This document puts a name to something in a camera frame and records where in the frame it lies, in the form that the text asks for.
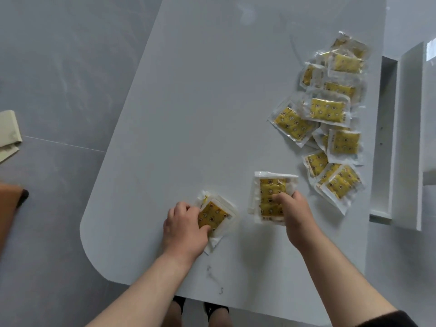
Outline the brown wooden chair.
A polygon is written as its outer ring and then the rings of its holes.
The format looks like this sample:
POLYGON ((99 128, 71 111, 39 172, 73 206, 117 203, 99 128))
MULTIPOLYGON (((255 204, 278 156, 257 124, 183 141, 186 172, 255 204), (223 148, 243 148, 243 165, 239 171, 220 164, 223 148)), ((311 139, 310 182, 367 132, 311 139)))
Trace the brown wooden chair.
POLYGON ((0 182, 0 257, 19 207, 29 197, 29 191, 21 186, 0 182))

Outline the yellow patterned sachet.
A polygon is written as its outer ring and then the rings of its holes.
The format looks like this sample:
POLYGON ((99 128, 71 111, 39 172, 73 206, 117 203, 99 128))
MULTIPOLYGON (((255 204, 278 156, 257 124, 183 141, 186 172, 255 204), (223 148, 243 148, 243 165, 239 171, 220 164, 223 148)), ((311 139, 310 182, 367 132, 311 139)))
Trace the yellow patterned sachet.
POLYGON ((224 221, 221 226, 213 233, 208 236, 208 244, 206 245, 206 248, 204 249, 204 253, 206 255, 210 255, 216 246, 219 244, 221 239, 228 234, 230 234, 232 231, 234 231, 237 228, 237 225, 239 221, 241 220, 241 217, 238 213, 238 210, 235 205, 233 205, 230 201, 228 201, 226 198, 216 194, 211 193, 208 191, 202 191, 200 195, 197 198, 196 205, 200 208, 201 201, 204 198, 205 195, 211 195, 212 198, 218 198, 225 204, 225 208, 227 208, 233 215, 233 217, 230 219, 230 221, 224 221))
POLYGON ((198 226, 209 226, 213 234, 224 221, 230 221, 232 213, 225 208, 224 202, 211 195, 205 195, 201 201, 200 212, 198 215, 198 226))
POLYGON ((279 193, 292 195, 298 183, 298 175, 268 171, 254 172, 248 214, 253 216, 256 223, 284 225, 283 208, 281 204, 275 203, 273 195, 279 193))

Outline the person's right hand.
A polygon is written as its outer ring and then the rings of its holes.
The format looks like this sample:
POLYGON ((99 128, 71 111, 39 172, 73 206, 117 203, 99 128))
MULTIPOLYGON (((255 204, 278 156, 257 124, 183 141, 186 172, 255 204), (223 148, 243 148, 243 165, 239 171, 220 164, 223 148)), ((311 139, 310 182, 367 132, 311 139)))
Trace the person's right hand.
POLYGON ((302 201, 296 205, 280 205, 289 241, 301 253, 313 247, 323 232, 317 225, 306 198, 302 195, 302 201))

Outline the person's left forearm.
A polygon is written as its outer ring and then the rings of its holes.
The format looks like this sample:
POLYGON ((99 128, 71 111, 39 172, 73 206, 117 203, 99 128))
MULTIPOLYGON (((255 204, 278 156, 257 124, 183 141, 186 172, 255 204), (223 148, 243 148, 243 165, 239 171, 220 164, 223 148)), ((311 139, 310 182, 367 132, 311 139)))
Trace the person's left forearm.
POLYGON ((173 327, 173 297, 192 265, 183 265, 163 253, 86 327, 173 327))

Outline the black sleeve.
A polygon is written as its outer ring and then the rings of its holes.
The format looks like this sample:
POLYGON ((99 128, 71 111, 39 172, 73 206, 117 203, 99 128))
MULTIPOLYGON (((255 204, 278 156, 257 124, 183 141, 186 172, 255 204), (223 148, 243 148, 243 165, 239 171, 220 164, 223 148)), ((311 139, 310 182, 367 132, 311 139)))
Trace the black sleeve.
POLYGON ((366 327, 418 327, 418 325, 404 311, 395 311, 374 318, 366 327))

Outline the pile of yellow sachets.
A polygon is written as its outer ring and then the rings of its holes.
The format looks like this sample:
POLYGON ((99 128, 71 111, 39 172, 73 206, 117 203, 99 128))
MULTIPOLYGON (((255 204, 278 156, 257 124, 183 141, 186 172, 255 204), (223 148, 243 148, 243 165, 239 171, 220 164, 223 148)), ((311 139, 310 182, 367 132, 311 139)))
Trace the pile of yellow sachets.
POLYGON ((304 63, 296 97, 285 99, 268 121, 299 148, 309 185, 346 215, 365 185, 361 114, 371 48, 339 31, 330 47, 304 63))

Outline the white open shelf unit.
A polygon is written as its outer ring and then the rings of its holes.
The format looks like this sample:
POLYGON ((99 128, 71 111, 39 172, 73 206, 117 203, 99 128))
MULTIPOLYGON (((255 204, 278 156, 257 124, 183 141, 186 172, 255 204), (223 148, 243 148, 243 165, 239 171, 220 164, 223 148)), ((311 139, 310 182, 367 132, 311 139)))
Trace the white open shelf unit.
POLYGON ((382 57, 370 220, 422 230, 427 42, 382 57))

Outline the beige cloth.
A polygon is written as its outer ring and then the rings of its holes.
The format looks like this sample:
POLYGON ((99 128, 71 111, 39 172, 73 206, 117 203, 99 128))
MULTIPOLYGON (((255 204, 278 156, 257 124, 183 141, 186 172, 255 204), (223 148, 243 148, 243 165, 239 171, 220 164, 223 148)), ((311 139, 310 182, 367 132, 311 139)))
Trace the beige cloth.
POLYGON ((0 112, 0 164, 15 155, 23 142, 13 110, 0 112))

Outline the person's right forearm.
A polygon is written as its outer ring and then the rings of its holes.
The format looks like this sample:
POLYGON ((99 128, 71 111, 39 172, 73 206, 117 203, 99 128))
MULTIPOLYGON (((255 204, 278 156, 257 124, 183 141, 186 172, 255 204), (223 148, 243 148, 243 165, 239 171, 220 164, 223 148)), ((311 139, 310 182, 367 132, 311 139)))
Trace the person's right forearm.
POLYGON ((292 243, 302 255, 333 327, 357 327, 397 311, 320 230, 292 243))

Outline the person's left hand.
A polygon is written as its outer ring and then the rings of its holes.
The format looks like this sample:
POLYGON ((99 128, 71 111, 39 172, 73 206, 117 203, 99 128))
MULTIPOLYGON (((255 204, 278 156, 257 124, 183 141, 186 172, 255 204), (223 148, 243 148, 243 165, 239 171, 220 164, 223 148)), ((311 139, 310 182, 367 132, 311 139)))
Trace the person's left hand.
POLYGON ((202 254, 208 237, 199 236, 200 209, 180 201, 168 211, 163 225, 163 253, 183 265, 192 265, 202 254))

